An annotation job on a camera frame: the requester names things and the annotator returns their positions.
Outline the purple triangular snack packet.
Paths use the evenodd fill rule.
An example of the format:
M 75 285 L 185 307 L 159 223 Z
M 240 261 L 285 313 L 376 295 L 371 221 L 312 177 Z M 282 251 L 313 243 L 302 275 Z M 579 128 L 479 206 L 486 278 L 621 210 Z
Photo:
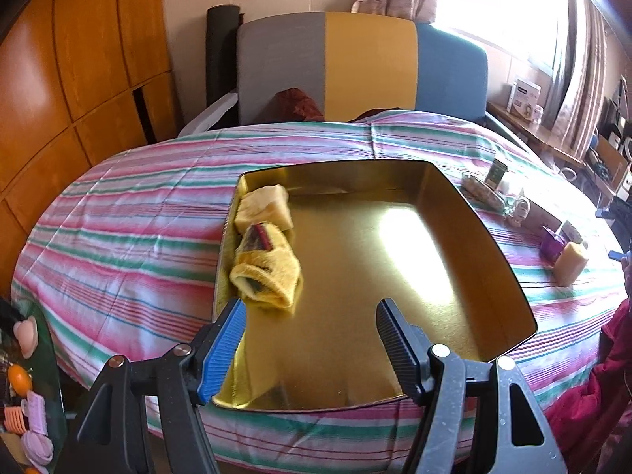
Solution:
M 561 231 L 542 226 L 540 257 L 550 265 L 555 264 L 567 243 L 567 237 Z

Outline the green cracker packet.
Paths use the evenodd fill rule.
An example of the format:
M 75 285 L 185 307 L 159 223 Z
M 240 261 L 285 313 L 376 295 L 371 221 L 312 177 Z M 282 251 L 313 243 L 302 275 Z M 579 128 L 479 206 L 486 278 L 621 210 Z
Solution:
M 496 212 L 504 213 L 506 201 L 472 173 L 462 175 L 462 187 L 478 201 L 485 203 Z

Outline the yellow towel with red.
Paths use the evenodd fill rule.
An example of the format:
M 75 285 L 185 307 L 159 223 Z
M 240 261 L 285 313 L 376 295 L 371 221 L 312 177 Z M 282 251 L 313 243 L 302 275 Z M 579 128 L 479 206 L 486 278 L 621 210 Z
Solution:
M 292 314 L 301 276 L 300 262 L 277 226 L 262 222 L 247 228 L 229 273 L 245 303 Z

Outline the white cardboard box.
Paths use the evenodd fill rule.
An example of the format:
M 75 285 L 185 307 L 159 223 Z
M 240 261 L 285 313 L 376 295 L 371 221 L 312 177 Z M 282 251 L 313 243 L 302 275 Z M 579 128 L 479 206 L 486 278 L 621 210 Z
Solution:
M 577 244 L 582 244 L 584 238 L 579 232 L 578 227 L 574 226 L 569 219 L 557 217 L 549 211 L 545 206 L 534 199 L 528 198 L 529 211 L 522 221 L 521 226 L 538 237 L 544 237 L 543 229 L 551 230 L 553 234 L 560 235 L 563 239 Z

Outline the green medicine box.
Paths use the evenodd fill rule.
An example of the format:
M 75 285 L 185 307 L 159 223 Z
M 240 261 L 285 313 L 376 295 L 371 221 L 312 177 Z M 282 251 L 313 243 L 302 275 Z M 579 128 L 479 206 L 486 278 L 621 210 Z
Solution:
M 485 175 L 484 183 L 489 186 L 491 190 L 498 190 L 500 182 L 504 175 L 508 172 L 508 165 L 500 158 L 493 160 L 489 171 Z

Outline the striped bed sheet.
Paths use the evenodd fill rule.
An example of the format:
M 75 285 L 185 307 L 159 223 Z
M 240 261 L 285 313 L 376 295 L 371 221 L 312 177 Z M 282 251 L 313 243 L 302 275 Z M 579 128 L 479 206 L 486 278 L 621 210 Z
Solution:
M 459 181 L 504 157 L 552 196 L 588 237 L 587 269 L 558 288 L 538 241 L 487 210 L 480 217 L 509 260 L 538 323 L 513 355 L 539 403 L 583 384 L 601 327 L 626 293 L 616 241 L 590 201 L 534 156 L 456 118 L 390 110 L 357 123 L 283 123 L 213 130 L 118 154 L 66 188 L 17 261 L 14 302 L 45 314 L 63 371 L 90 386 L 111 355 L 163 354 L 211 317 L 229 202 L 242 173 L 322 160 L 427 160 Z

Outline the gold tin box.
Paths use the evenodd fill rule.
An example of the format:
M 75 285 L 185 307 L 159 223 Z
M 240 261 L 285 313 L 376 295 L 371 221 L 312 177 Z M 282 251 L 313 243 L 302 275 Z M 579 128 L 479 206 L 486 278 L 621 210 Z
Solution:
M 288 193 L 301 275 L 292 310 L 250 306 L 214 397 L 224 408 L 307 412 L 399 398 L 376 327 L 393 300 L 429 340 L 489 362 L 537 332 L 526 296 L 461 191 L 422 160 L 339 160 L 251 171 L 235 194 Z

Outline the wooden side shelf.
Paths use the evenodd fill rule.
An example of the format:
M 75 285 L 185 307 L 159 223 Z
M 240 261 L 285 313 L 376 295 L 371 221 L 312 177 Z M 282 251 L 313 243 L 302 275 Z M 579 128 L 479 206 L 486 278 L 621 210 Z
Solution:
M 561 141 L 554 136 L 550 130 L 542 125 L 537 125 L 525 120 L 522 117 L 508 113 L 504 107 L 488 102 L 486 110 L 491 116 L 511 128 L 516 135 L 526 137 L 526 143 L 534 152 L 542 155 L 551 154 L 556 160 L 563 160 L 576 168 L 582 168 L 585 163 L 579 158 L 564 152 L 561 149 Z

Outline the white box on shelf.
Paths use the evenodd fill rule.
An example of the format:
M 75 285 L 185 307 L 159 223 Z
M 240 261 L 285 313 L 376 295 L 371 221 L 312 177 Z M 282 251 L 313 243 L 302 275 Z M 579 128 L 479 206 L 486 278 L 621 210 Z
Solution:
M 534 111 L 538 105 L 541 87 L 537 83 L 517 79 L 511 89 L 507 112 L 528 122 L 534 120 Z

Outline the dark red pillow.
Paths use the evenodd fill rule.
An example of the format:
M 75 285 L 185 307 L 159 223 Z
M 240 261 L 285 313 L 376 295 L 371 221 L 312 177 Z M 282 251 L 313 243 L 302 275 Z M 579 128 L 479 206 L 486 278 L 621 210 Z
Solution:
M 290 88 L 272 98 L 270 104 L 271 122 L 316 122 L 325 116 L 316 102 L 299 88 Z

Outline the orange wooden wardrobe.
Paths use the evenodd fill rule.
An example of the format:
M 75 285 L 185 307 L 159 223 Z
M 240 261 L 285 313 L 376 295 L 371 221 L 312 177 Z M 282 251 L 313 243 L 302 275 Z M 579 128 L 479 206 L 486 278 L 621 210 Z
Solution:
M 66 186 L 182 125 L 163 0 L 16 0 L 1 8 L 1 290 Z

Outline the tricolour headboard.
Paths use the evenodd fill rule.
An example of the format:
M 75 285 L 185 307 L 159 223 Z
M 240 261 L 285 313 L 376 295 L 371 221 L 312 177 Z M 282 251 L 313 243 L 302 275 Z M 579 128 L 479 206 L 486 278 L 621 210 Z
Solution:
M 237 92 L 243 124 L 269 120 L 274 96 L 300 89 L 325 120 L 374 108 L 485 120 L 485 51 L 431 24 L 343 12 L 292 13 L 243 24 Z

